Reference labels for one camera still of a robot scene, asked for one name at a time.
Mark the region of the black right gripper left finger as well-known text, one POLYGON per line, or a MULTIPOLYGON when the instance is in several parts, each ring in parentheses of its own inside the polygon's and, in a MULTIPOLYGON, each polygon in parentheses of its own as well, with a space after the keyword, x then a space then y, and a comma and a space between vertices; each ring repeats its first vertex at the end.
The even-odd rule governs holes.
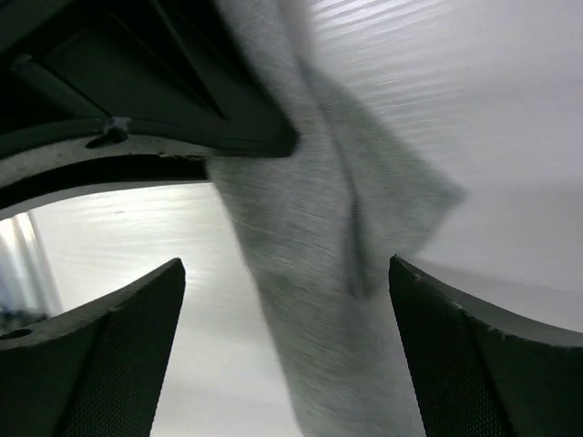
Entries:
POLYGON ((185 292, 172 259, 126 287, 1 337, 1 433, 150 434, 185 292))

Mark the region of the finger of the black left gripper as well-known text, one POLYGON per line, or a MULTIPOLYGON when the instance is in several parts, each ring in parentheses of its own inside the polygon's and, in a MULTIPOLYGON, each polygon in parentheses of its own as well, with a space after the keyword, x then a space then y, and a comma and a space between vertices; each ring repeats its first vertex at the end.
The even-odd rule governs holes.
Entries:
POLYGON ((1 217, 117 188, 208 179, 204 147, 144 136, 98 148, 88 148, 87 143, 68 140, 3 159, 1 217))
POLYGON ((131 136, 260 157, 298 138, 207 1, 4 1, 2 156, 131 136))

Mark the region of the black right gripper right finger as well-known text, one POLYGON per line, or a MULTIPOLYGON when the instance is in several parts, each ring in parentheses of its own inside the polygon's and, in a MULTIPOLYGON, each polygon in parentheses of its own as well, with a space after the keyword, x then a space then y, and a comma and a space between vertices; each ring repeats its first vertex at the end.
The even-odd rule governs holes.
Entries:
POLYGON ((394 256, 390 296, 428 436, 579 436, 582 335, 394 256))

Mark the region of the grey cloth napkin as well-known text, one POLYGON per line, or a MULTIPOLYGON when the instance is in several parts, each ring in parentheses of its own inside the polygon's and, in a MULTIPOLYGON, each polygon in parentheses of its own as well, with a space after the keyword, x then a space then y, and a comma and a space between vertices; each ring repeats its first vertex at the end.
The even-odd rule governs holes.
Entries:
POLYGON ((289 158, 209 162, 297 423, 306 436, 421 436, 388 265, 426 243, 460 190, 305 58, 303 2, 218 9, 300 134, 289 158))

